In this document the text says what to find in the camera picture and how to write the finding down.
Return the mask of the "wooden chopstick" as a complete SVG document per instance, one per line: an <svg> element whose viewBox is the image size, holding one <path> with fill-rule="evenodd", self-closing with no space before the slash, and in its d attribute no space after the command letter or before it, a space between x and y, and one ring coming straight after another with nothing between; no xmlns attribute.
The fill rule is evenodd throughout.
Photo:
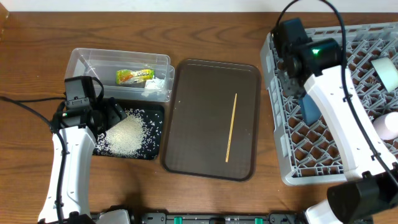
<svg viewBox="0 0 398 224"><path fill-rule="evenodd" d="M234 95L233 109L232 109L232 113L231 113L231 122L230 122L229 135L228 135L228 144L227 144L227 148L226 148L225 163L229 162L229 154L230 154L231 141L232 141L232 135L233 135L234 118L235 118L235 112L236 112L237 95L238 95L237 93L235 93L235 95Z"/></svg>

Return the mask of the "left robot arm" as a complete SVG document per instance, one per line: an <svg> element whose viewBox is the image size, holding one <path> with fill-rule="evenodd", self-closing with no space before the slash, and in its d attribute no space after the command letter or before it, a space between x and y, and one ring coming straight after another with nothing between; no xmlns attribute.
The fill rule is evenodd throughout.
<svg viewBox="0 0 398 224"><path fill-rule="evenodd" d="M95 77L65 79L66 98L50 122L53 164L39 223L90 223L90 164L99 135L127 115L114 98L95 92Z"/></svg>

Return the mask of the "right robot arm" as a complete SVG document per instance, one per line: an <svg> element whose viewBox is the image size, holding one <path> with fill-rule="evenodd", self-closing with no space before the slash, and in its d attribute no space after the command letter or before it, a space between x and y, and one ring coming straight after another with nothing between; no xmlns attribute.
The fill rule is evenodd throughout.
<svg viewBox="0 0 398 224"><path fill-rule="evenodd" d="M354 223L397 206L397 159L364 110L346 65L346 44L313 41L300 19L277 21L272 38L289 95L315 102L340 153L346 182L306 209L307 223Z"/></svg>

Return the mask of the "pink white cup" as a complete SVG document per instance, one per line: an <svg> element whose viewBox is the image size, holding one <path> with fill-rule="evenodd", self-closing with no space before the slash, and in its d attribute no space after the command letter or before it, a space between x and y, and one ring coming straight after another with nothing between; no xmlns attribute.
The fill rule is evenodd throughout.
<svg viewBox="0 0 398 224"><path fill-rule="evenodd" d="M397 138L397 122L397 112L391 112L376 118L373 126L382 140L393 140Z"/></svg>

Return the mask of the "white tissue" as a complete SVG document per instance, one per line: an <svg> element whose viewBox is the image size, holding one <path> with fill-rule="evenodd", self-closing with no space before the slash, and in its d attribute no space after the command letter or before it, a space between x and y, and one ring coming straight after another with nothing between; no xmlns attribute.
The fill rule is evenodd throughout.
<svg viewBox="0 0 398 224"><path fill-rule="evenodd" d="M165 80L154 78L151 80L147 80L144 91L142 92L142 96L148 97L150 94L155 93L157 94L158 91L162 91L164 89Z"/></svg>

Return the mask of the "mint green bowl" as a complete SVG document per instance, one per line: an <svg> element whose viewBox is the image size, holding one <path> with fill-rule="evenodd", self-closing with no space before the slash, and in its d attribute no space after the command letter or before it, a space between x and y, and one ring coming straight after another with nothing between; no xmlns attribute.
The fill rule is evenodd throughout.
<svg viewBox="0 0 398 224"><path fill-rule="evenodd" d="M388 92L392 92L397 88L397 69L392 60L384 57L371 61L380 81Z"/></svg>

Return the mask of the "dark blue plate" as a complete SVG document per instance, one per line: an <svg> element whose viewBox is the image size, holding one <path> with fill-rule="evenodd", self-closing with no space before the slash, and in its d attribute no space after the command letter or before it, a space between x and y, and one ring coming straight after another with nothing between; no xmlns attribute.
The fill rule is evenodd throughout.
<svg viewBox="0 0 398 224"><path fill-rule="evenodd" d="M303 95L303 97L298 99L298 103L300 105L303 121L307 126L311 126L320 119L322 114L309 95Z"/></svg>

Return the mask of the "green orange snack wrapper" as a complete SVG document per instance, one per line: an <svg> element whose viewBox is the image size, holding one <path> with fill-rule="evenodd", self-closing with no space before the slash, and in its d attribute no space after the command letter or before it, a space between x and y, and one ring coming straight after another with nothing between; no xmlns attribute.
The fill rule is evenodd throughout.
<svg viewBox="0 0 398 224"><path fill-rule="evenodd" d="M142 70L118 70L116 72L117 85L130 85L146 82L153 79L155 71L151 69Z"/></svg>

